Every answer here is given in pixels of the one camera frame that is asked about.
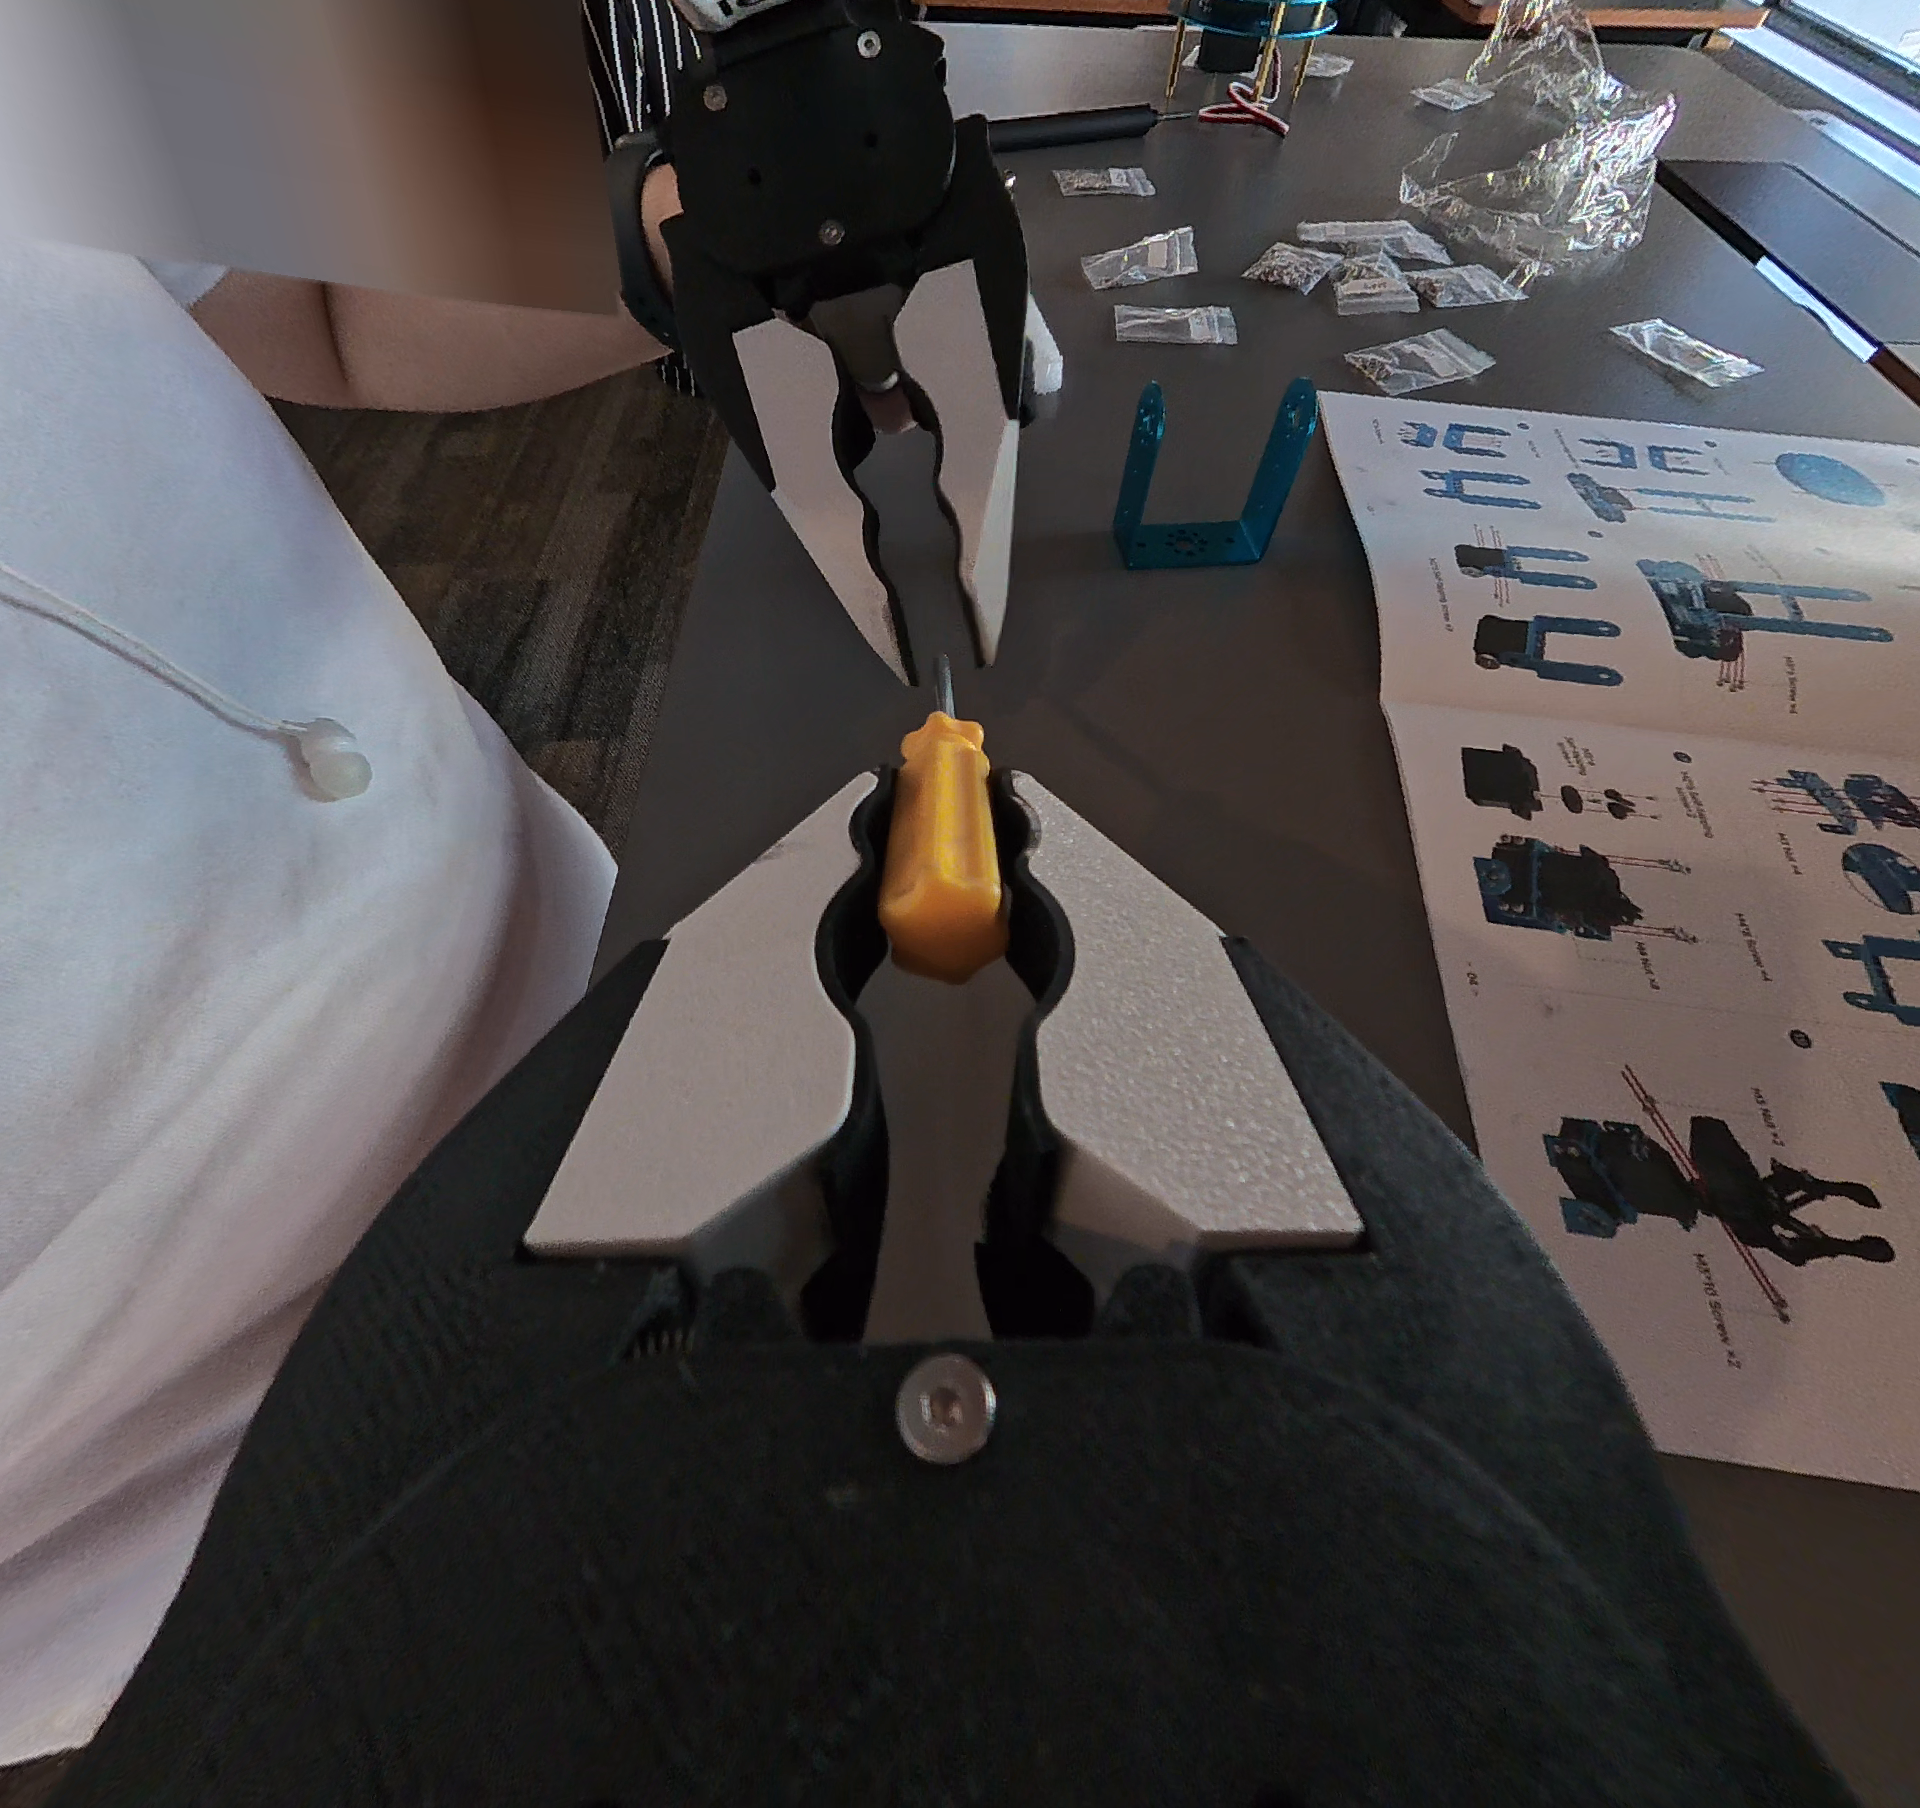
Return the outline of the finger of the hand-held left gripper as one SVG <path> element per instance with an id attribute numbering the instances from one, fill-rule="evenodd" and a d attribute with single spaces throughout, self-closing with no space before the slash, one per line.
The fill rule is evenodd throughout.
<path id="1" fill-rule="evenodd" d="M 915 285 L 904 303 L 904 371 L 931 401 L 936 483 L 957 531 L 978 661 L 989 669 L 1011 591 L 1020 422 L 1003 399 L 973 261 Z"/>
<path id="2" fill-rule="evenodd" d="M 735 334 L 773 497 L 854 626 L 908 688 L 919 684 L 897 597 L 877 562 L 877 512 L 835 436 L 841 396 L 830 343 L 775 316 Z"/>

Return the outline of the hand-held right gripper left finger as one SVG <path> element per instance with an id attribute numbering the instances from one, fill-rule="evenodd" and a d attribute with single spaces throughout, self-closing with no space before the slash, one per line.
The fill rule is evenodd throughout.
<path id="1" fill-rule="evenodd" d="M 757 1269 L 806 1332 L 865 1332 L 890 1149 L 857 1002 L 893 794 L 859 772 L 669 931 L 530 1252 Z"/>

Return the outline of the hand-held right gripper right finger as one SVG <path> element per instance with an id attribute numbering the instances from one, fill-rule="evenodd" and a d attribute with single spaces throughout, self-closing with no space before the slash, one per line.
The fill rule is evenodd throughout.
<path id="1" fill-rule="evenodd" d="M 1228 940 L 1034 775 L 992 780 L 1020 1024 L 978 1279 L 1081 1334 L 1135 1266 L 1346 1252 L 1365 1225 Z"/>

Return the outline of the long blue U bracket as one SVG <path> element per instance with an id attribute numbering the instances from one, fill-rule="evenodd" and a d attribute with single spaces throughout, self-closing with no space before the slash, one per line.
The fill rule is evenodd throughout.
<path id="1" fill-rule="evenodd" d="M 1250 566 L 1265 555 L 1317 429 L 1317 386 L 1289 383 L 1267 436 L 1250 492 L 1236 518 L 1152 524 L 1148 492 L 1165 440 L 1165 389 L 1142 394 L 1117 492 L 1115 541 L 1129 570 Z"/>

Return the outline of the orange-handled screwdriver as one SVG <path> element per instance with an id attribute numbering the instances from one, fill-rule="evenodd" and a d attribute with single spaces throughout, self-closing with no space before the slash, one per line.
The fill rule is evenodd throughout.
<path id="1" fill-rule="evenodd" d="M 1007 902 L 985 734 L 957 716 L 946 654 L 936 677 L 936 713 L 900 744 L 877 918 L 900 969 L 964 982 L 1004 956 Z"/>

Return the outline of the person's left forearm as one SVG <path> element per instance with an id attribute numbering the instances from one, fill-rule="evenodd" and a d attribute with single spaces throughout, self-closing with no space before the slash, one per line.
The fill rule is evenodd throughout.
<path id="1" fill-rule="evenodd" d="M 474 413 L 639 369 L 660 341 L 630 314 L 457 301 L 229 270 L 192 319 L 269 397 Z"/>

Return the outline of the striped jacket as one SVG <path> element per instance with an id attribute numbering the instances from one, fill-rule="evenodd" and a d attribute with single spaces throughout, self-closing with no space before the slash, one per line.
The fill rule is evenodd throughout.
<path id="1" fill-rule="evenodd" d="M 670 0 L 581 0 L 581 26 L 604 152 L 670 116 L 701 45 Z"/>

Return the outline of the scattered small clear screw bags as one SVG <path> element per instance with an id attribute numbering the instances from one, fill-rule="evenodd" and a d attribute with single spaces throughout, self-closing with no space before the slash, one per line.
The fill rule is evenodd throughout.
<path id="1" fill-rule="evenodd" d="M 1343 316 L 1420 314 L 1470 310 L 1477 307 L 1521 303 L 1528 289 L 1547 277 L 1521 280 L 1517 269 L 1500 264 L 1477 246 L 1451 237 L 1456 246 L 1477 252 L 1475 261 L 1455 261 L 1451 249 L 1420 217 L 1374 221 L 1323 221 L 1297 224 L 1295 240 L 1270 244 L 1244 278 L 1289 287 L 1311 295 L 1331 283 L 1335 308 Z M 1085 257 L 1084 275 L 1098 292 L 1142 287 L 1184 277 L 1195 269 L 1191 229 L 1156 233 L 1119 252 Z M 1115 307 L 1119 341 L 1150 345 L 1234 345 L 1237 319 L 1225 307 Z M 1608 334 L 1671 376 L 1709 389 L 1739 386 L 1760 376 L 1765 365 L 1724 352 L 1676 326 L 1664 316 L 1622 322 Z M 1492 356 L 1451 329 L 1428 326 L 1406 340 L 1349 352 L 1346 362 L 1385 396 L 1409 396 L 1455 380 L 1477 379 L 1492 367 Z"/>

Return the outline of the black pen-shaped screwdriver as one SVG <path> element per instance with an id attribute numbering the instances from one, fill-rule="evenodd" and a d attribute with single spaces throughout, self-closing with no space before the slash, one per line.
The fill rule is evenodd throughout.
<path id="1" fill-rule="evenodd" d="M 989 122 L 989 145 L 997 155 L 1004 155 L 1030 149 L 1132 142 L 1148 138 L 1165 122 L 1191 120 L 1193 116 L 1195 111 L 1167 111 L 1152 101 L 1009 116 Z"/>

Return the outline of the printed instruction booklet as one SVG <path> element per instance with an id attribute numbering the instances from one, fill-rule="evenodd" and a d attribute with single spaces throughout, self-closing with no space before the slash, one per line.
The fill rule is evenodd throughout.
<path id="1" fill-rule="evenodd" d="M 1914 1490 L 1917 447 L 1323 433 L 1487 1170 L 1661 1447 Z"/>

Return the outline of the crumpled clear plastic wrap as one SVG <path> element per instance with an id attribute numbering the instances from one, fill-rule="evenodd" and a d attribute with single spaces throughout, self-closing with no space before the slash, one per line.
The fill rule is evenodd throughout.
<path id="1" fill-rule="evenodd" d="M 1641 241 L 1679 101 L 1613 75 L 1572 0 L 1502 0 L 1466 72 L 1415 96 L 1448 114 L 1399 180 L 1434 229 L 1521 280 Z"/>

